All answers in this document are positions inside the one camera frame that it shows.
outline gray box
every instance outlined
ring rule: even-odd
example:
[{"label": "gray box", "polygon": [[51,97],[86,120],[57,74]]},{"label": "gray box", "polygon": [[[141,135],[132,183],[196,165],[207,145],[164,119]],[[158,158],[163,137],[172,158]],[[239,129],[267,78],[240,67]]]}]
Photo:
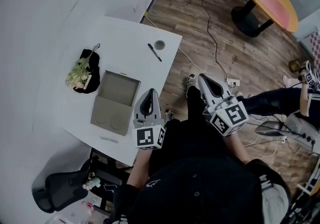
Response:
[{"label": "gray box", "polygon": [[105,71],[95,97],[91,123],[126,136],[140,81]]}]

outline white shoe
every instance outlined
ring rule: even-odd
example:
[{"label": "white shoe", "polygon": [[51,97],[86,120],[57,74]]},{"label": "white shoe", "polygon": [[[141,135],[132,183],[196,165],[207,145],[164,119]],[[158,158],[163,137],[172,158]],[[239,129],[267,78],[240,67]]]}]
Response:
[{"label": "white shoe", "polygon": [[235,96],[236,96],[236,98],[237,98],[237,97],[243,97],[244,95],[242,94],[241,91],[238,91]]},{"label": "white shoe", "polygon": [[191,86],[195,86],[196,83],[197,83],[196,76],[195,76],[194,74],[190,74],[190,75],[188,76],[188,78],[186,79],[186,83],[187,83],[187,84],[186,84],[186,85],[187,85],[187,90],[186,90],[185,96],[186,96],[186,98],[188,98],[188,97],[187,97],[187,94],[188,94],[189,88],[190,88]]},{"label": "white shoe", "polygon": [[165,122],[167,123],[167,122],[169,122],[169,121],[171,121],[171,120],[173,120],[175,118],[176,118],[175,113],[173,113],[172,110],[167,109],[166,112],[165,112],[165,120],[166,120]]},{"label": "white shoe", "polygon": [[288,87],[290,87],[290,85],[289,85],[289,78],[284,74],[283,76],[282,76],[282,81],[283,81],[283,83],[284,83],[284,85],[285,85],[285,87],[286,88],[288,88]]}]

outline black shirt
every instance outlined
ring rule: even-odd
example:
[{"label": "black shirt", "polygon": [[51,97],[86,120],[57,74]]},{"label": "black shirt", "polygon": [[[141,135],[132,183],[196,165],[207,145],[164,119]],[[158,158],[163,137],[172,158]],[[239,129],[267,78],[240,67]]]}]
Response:
[{"label": "black shirt", "polygon": [[[228,152],[213,127],[182,122],[167,131],[163,144],[152,153],[150,163],[157,169],[141,191],[130,185],[116,190],[110,223],[121,214],[129,224],[264,223],[265,201],[274,195],[285,203],[280,216],[271,218],[284,217],[290,191],[282,178],[260,160],[244,165]],[[264,198],[264,191],[275,184],[281,195]]]}]

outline orange round table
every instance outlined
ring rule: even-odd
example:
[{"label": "orange round table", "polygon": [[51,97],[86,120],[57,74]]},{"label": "orange round table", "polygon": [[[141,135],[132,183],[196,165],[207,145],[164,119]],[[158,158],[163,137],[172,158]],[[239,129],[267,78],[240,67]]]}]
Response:
[{"label": "orange round table", "polygon": [[[268,28],[273,23],[276,23],[281,28],[288,32],[294,33],[298,30],[299,22],[296,11],[294,10],[290,0],[278,0],[289,15],[289,23],[285,28],[281,22],[271,13],[271,11],[263,5],[260,0],[249,0],[244,7],[234,7],[231,16],[236,27],[249,37],[257,37],[263,30]],[[255,17],[251,10],[258,5],[270,18],[264,24],[260,24],[260,21]]]}]

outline black bag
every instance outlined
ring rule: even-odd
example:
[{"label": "black bag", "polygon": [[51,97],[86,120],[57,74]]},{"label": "black bag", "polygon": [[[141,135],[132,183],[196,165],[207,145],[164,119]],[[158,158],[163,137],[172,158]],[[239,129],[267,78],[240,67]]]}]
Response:
[{"label": "black bag", "polygon": [[[83,50],[80,58],[87,58],[88,56],[90,56],[91,52],[92,50]],[[91,72],[90,75],[92,75],[89,84],[87,85],[85,90],[73,88],[74,91],[77,91],[78,93],[88,94],[97,90],[100,85],[99,60],[99,55],[96,52],[93,52],[91,57],[89,58],[90,66],[86,69],[88,72]]]}]

